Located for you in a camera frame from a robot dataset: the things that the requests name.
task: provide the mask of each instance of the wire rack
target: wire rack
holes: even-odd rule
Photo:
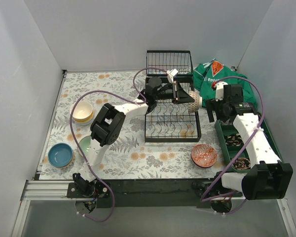
[[[179,71],[177,77],[193,76],[191,52],[187,50],[148,50],[146,66],[164,70],[177,69]],[[147,69],[146,73],[148,77],[166,77],[166,74],[162,74],[161,71],[155,69]]]
[[[181,81],[187,93],[194,90],[192,78],[182,78]],[[189,114],[187,104],[176,105],[171,100],[157,100],[156,108],[146,115],[146,142],[198,142],[200,138],[198,112]]]

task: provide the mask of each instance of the green crate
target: green crate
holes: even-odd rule
[[[282,157],[277,149],[277,146],[274,142],[274,139],[272,137],[272,134],[270,133],[270,130],[266,124],[265,121],[263,121],[261,128],[264,129],[264,134],[266,135],[266,139],[269,142],[271,148],[273,149],[273,151],[275,152],[275,154],[280,158],[281,161]],[[242,148],[242,146],[236,147],[236,146],[227,146],[225,143],[225,138],[224,136],[228,136],[230,134],[233,133],[238,133],[237,129],[233,126],[233,125],[222,125],[220,120],[217,120],[215,123],[215,129],[217,132],[217,136],[218,136],[218,140],[220,143],[220,146],[222,148],[222,155],[223,155],[223,159],[225,161],[226,164],[229,164],[230,161],[236,156],[236,154],[240,151],[240,149]],[[249,158],[248,153],[246,150],[244,150],[244,152],[240,155],[240,157],[246,157]],[[229,172],[237,172],[237,173],[248,173],[249,169],[246,170],[238,170],[235,169],[234,167],[230,167],[228,169]]]

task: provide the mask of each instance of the red patterned plate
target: red patterned plate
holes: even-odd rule
[[[199,144],[192,149],[192,161],[199,167],[208,168],[217,161],[217,152],[207,144]]]

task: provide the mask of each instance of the green cloth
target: green cloth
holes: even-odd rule
[[[200,64],[193,74],[194,87],[200,91],[200,96],[203,97],[202,106],[205,107],[205,100],[215,98],[215,91],[212,90],[212,84],[221,78],[229,76],[238,76],[247,78],[245,75],[232,71],[230,68],[226,67],[224,64],[213,59],[209,63]],[[251,102],[257,107],[257,101],[247,81],[229,78],[224,80],[228,84],[240,84],[242,85],[244,101]]]

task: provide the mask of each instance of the orange logo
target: orange logo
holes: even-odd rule
[[[221,64],[218,61],[214,61],[212,63],[212,73],[213,73],[213,77],[219,73],[221,70],[223,69],[223,64]]]

